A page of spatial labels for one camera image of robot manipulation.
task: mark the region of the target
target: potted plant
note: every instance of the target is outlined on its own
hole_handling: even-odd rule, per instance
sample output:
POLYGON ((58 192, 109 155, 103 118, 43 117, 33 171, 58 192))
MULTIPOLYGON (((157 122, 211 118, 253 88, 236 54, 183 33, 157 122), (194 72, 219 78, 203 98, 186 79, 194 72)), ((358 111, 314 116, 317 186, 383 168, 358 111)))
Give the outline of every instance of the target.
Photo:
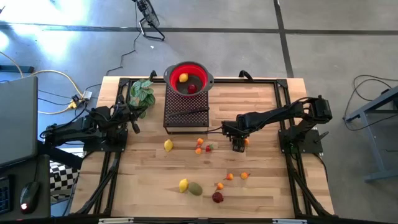
MULTIPOLYGON (((131 106, 152 106, 155 104, 154 90, 149 88, 152 85, 150 80, 140 79, 132 84, 130 90, 131 106)), ((140 118, 145 118, 146 111, 140 114, 140 118)))

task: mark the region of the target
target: white cable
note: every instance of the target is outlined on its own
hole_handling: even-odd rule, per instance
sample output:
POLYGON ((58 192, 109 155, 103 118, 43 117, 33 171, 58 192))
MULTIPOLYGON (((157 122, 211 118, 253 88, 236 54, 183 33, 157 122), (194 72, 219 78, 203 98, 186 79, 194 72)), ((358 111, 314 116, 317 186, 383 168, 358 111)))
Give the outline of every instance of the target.
MULTIPOLYGON (((2 54, 2 55, 4 55, 5 57, 7 57, 7 58, 18 68, 18 71, 19 71, 19 73, 21 74, 21 78, 24 78, 24 74, 23 74, 21 68, 19 67, 19 65, 18 65, 12 58, 10 58, 8 55, 6 55, 5 53, 3 53, 2 51, 0 51, 0 54, 2 54)), ((40 73, 45 73, 45 72, 53 72, 53 73, 57 73, 57 74, 60 74, 60 75, 63 75, 64 77, 66 77, 66 78, 72 83, 72 85, 75 87, 75 90, 79 93, 80 99, 83 99, 83 94, 82 94, 82 93, 80 92, 80 90, 77 88, 76 83, 75 83, 67 74, 65 74, 65 73, 63 73, 63 72, 59 72, 59 71, 56 71, 56 70, 41 70, 41 71, 34 72, 34 73, 32 73, 31 75, 29 75, 29 76, 31 77, 31 76, 34 76, 34 75, 37 75, 37 74, 40 74, 40 73)), ((68 106, 68 107, 65 108, 64 110, 57 111, 57 112, 43 112, 43 111, 38 111, 38 113, 42 113, 42 114, 60 114, 60 113, 63 113, 63 112, 65 112, 65 111, 69 110, 69 109, 70 109, 70 108, 69 108, 69 106, 68 106)))

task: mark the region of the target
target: wooden tabletop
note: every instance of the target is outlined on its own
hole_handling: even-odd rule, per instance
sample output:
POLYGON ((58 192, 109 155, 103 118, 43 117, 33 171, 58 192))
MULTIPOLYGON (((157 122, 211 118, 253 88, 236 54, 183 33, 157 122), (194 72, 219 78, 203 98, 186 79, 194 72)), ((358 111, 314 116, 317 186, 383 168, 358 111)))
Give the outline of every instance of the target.
MULTIPOLYGON (((104 77, 97 106, 114 104, 119 78, 104 77)), ((307 95, 303 79, 288 78, 287 82, 291 101, 307 95)), ((167 135, 163 128, 165 84, 155 83, 152 88, 156 104, 147 110, 144 119, 138 120, 141 133, 134 134, 129 126, 113 217, 294 217, 285 158, 277 137, 279 123, 252 133, 244 153, 233 152, 231 143, 221 134, 167 135), (203 145, 213 144, 214 151, 195 154, 197 138, 205 140, 203 145), (167 139, 174 144, 170 152, 163 147, 167 139), (251 174, 246 180, 239 177, 243 171, 251 174), (234 179, 223 180, 227 173, 232 173, 234 179), (178 183, 185 178, 199 183, 203 194, 181 194, 178 183), (222 203, 211 199, 217 182, 224 183, 220 190, 224 196, 222 203)), ((209 91, 209 102, 210 128, 221 126, 222 120, 235 120, 237 114, 276 108, 274 87, 270 84, 216 83, 209 91)), ((81 208, 97 187, 103 156, 102 152, 94 152, 83 161, 71 212, 81 208)), ((321 162, 314 155, 303 154, 303 164, 309 189, 333 213, 321 162)), ((304 211, 301 191, 298 195, 304 211)), ((101 211, 108 198, 108 187, 103 198, 101 211)))

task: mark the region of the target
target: green leaf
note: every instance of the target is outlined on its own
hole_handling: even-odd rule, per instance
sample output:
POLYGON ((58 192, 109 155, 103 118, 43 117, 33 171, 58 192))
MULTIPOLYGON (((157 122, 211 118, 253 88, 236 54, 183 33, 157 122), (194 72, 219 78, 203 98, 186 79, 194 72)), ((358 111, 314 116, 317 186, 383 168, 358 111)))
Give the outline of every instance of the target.
POLYGON ((144 111, 144 112, 142 112, 142 114, 140 114, 139 115, 139 117, 142 119, 142 118, 145 118, 145 115, 147 114, 147 112, 146 111, 144 111))
POLYGON ((148 95, 147 98, 145 98, 145 101, 148 102, 149 105, 154 105, 156 100, 154 95, 148 95))
POLYGON ((136 81, 134 84, 132 84, 132 87, 134 87, 135 91, 138 91, 139 89, 141 89, 141 82, 136 81))
POLYGON ((146 93, 145 91, 138 90, 138 92, 136 92, 136 96, 139 98, 139 100, 144 100, 145 97, 147 97, 148 93, 146 93))
POLYGON ((149 103, 146 102, 145 100, 140 100, 138 106, 149 106, 149 103))
POLYGON ((132 98, 132 99, 130 100, 129 104, 130 104, 131 106, 137 106, 137 100, 136 100, 136 98, 132 98))
POLYGON ((145 91, 146 93, 148 93, 148 95, 154 94, 154 90, 153 89, 148 88, 148 89, 142 89, 142 90, 145 91))
POLYGON ((134 91, 134 88, 130 89, 130 98, 135 97, 136 92, 134 91))
POLYGON ((143 83, 141 84, 141 87, 142 87, 142 88, 147 88, 147 87, 150 86, 151 84, 152 84, 151 81, 146 80, 145 82, 143 82, 143 83))

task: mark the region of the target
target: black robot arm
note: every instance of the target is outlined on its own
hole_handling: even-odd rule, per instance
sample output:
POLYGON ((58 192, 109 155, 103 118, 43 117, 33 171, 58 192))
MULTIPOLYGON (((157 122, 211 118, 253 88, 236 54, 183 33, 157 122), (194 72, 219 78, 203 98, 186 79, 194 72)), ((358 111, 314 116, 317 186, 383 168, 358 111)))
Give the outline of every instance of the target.
POLYGON ((316 124, 325 124, 332 119, 329 102, 318 98, 301 98, 290 105, 285 105, 263 113, 250 112, 239 114, 236 121, 222 121, 223 134, 233 143, 233 150, 244 152, 244 139, 251 133, 262 129, 265 125, 284 121, 290 118, 302 118, 295 126, 290 127, 283 136, 284 141, 295 143, 304 141, 305 135, 316 124))
POLYGON ((127 138, 127 123, 131 122, 135 133, 139 127, 135 123, 139 115, 146 110, 146 106, 133 107, 124 102, 122 95, 118 96, 118 103, 108 108, 100 106, 91 110, 85 109, 88 115, 66 124, 48 126, 41 134, 45 138, 45 145, 60 146, 70 141, 85 143, 86 151, 113 151, 114 146, 125 143, 127 138))

